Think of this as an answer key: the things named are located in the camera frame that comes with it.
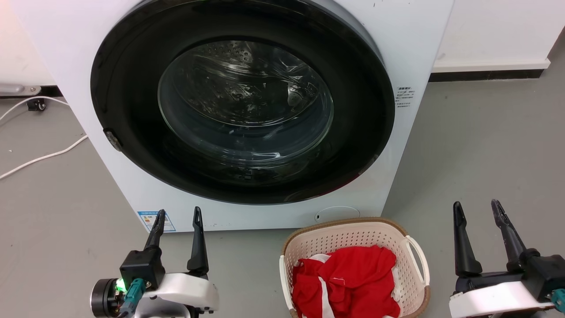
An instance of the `washing machine door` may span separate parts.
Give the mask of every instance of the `washing machine door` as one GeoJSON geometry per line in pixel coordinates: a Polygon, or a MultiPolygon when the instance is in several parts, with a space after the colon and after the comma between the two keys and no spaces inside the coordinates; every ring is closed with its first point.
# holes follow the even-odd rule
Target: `washing machine door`
{"type": "Polygon", "coordinates": [[[100,46],[91,84],[106,136],[130,160],[232,203],[342,187],[377,159],[394,121],[378,52],[296,0],[142,4],[100,46]]]}

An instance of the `red clothing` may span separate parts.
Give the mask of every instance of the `red clothing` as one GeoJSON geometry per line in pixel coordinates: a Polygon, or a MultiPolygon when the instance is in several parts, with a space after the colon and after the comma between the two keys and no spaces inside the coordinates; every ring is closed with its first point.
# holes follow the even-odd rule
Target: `red clothing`
{"type": "Polygon", "coordinates": [[[341,248],[330,253],[329,258],[316,255],[300,259],[300,265],[294,267],[292,291],[298,316],[398,317],[400,307],[390,296],[395,262],[396,256],[390,250],[376,245],[341,248]]]}

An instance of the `white baseboard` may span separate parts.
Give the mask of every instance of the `white baseboard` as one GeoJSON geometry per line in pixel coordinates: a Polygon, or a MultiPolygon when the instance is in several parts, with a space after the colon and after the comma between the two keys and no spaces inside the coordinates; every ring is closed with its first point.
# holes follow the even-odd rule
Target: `white baseboard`
{"type": "Polygon", "coordinates": [[[496,62],[449,62],[436,61],[432,73],[446,72],[477,72],[477,71],[510,71],[510,70],[544,70],[549,67],[549,60],[541,61],[511,61],[509,63],[496,62]]]}

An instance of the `round glass door window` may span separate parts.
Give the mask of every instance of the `round glass door window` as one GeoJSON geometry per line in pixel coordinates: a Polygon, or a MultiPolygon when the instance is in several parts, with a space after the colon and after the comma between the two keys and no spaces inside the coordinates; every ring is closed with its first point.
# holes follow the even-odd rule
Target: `round glass door window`
{"type": "Polygon", "coordinates": [[[166,124],[200,157],[197,169],[246,186],[298,177],[334,112],[329,88],[305,61],[252,41],[184,52],[163,73],[158,100],[166,124]]]}

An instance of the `green light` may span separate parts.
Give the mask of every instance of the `green light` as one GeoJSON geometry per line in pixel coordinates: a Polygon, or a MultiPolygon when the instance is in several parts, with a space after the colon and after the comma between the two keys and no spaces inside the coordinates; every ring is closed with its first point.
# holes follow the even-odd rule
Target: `green light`
{"type": "Polygon", "coordinates": [[[125,283],[124,283],[123,278],[120,278],[119,280],[116,281],[116,290],[122,291],[124,294],[127,293],[127,290],[125,289],[125,283]]]}

